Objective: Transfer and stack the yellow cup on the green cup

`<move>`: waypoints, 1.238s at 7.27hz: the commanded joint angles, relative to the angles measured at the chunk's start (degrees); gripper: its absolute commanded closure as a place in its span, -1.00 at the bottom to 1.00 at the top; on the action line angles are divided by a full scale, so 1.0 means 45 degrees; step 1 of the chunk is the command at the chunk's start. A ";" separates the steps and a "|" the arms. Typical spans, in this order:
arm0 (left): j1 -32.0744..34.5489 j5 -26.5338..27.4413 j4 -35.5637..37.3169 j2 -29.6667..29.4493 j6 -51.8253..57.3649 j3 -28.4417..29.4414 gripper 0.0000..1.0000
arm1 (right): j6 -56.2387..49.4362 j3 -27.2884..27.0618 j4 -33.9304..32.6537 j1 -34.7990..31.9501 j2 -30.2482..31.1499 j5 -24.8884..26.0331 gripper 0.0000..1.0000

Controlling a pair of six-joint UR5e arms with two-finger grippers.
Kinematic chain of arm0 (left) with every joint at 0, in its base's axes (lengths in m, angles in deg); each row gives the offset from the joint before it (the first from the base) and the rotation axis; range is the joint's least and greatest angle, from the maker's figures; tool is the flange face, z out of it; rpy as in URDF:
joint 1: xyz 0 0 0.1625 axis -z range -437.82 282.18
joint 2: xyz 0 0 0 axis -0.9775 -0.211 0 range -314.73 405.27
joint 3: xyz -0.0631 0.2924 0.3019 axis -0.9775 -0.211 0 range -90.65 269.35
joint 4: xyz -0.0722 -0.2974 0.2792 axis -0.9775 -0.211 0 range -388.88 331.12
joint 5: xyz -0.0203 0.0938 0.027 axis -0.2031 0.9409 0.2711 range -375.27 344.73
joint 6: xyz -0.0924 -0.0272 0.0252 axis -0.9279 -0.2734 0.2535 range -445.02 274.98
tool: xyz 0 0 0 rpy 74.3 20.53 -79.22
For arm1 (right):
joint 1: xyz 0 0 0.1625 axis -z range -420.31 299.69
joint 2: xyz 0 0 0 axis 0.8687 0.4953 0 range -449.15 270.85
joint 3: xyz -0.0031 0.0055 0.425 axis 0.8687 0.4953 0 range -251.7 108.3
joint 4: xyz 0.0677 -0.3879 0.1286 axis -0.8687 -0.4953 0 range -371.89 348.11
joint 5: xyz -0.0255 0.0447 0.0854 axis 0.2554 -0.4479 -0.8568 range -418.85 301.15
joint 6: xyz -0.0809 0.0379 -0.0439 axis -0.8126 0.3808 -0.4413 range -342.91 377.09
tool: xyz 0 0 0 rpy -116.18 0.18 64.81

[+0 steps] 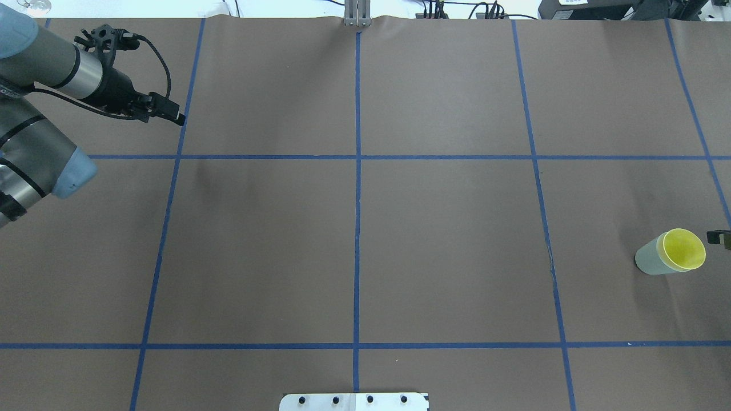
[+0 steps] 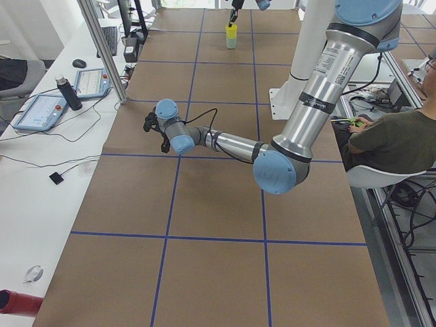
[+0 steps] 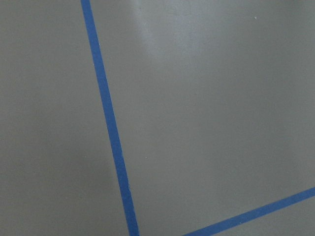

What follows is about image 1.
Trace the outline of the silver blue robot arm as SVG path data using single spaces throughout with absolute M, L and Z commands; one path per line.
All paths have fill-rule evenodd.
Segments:
M 179 104 L 164 94 L 144 94 L 114 67 L 117 52 L 139 49 L 149 39 L 101 25 L 68 41 L 31 16 L 2 5 L 1 224 L 25 216 L 53 195 L 65 199 L 97 174 L 91 158 L 28 101 L 44 94 L 116 120 L 152 118 L 185 125 Z

